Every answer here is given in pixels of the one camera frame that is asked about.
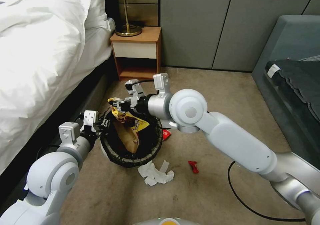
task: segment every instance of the trash bag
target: trash bag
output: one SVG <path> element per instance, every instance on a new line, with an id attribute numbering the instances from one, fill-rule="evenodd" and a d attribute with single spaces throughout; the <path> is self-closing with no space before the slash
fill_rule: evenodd
<path id="1" fill-rule="evenodd" d="M 111 110 L 105 112 L 99 119 L 102 124 L 100 126 L 102 151 L 111 162 L 126 168 L 148 163 L 157 155 L 162 145 L 163 133 L 160 120 L 143 114 L 134 113 L 133 115 L 149 123 L 149 126 L 138 132 L 139 147 L 136 153 L 129 152 L 120 140 L 113 125 L 113 120 L 116 118 Z"/>

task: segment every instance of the nightstand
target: nightstand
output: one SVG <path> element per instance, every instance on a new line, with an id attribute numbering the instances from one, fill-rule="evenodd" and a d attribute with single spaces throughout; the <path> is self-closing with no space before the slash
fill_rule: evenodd
<path id="1" fill-rule="evenodd" d="M 144 27 L 132 37 L 111 37 L 119 80 L 152 79 L 160 72 L 161 27 Z"/>

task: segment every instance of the carpet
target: carpet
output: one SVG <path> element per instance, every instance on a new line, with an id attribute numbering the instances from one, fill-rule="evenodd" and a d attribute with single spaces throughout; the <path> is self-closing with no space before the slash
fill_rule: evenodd
<path id="1" fill-rule="evenodd" d="M 275 152 L 290 150 L 251 74 L 181 68 L 162 68 L 162 72 L 169 74 L 172 93 L 195 89 L 206 98 L 209 111 L 228 116 Z M 111 85 L 100 112 L 107 108 L 108 98 L 129 96 L 124 83 Z M 143 88 L 146 94 L 155 93 L 152 83 L 144 83 Z M 174 180 L 153 187 L 144 183 L 137 168 L 127 169 L 110 162 L 98 140 L 61 209 L 61 224 L 130 225 L 169 216 L 202 225 L 287 224 L 261 218 L 235 198 L 227 179 L 232 160 L 211 146 L 202 132 L 171 132 L 153 162 L 157 168 L 164 159 L 170 162 L 168 170 L 174 171 Z M 198 174 L 192 173 L 189 160 L 198 162 Z M 234 166 L 231 181 L 240 198 L 262 214 L 304 217 L 257 174 Z"/>

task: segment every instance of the gray wall panel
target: gray wall panel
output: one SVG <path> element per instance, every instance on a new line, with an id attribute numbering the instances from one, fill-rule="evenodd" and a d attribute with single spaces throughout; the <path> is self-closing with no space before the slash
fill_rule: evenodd
<path id="1" fill-rule="evenodd" d="M 229 0 L 161 0 L 163 64 L 211 68 Z"/>
<path id="2" fill-rule="evenodd" d="M 320 15 L 320 0 L 311 0 L 303 14 Z"/>
<path id="3" fill-rule="evenodd" d="M 301 14 L 309 0 L 231 0 L 213 69 L 252 71 L 281 15 Z"/>

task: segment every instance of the crumpled tissue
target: crumpled tissue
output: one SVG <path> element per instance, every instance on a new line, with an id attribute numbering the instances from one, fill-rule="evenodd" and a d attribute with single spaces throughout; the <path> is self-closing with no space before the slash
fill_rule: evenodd
<path id="1" fill-rule="evenodd" d="M 165 184 L 173 180 L 174 173 L 172 170 L 166 174 L 166 171 L 169 167 L 169 163 L 164 160 L 160 170 L 156 169 L 152 160 L 145 165 L 142 165 L 138 168 L 138 172 L 141 177 L 147 177 L 144 182 L 146 185 L 156 185 L 157 183 Z"/>

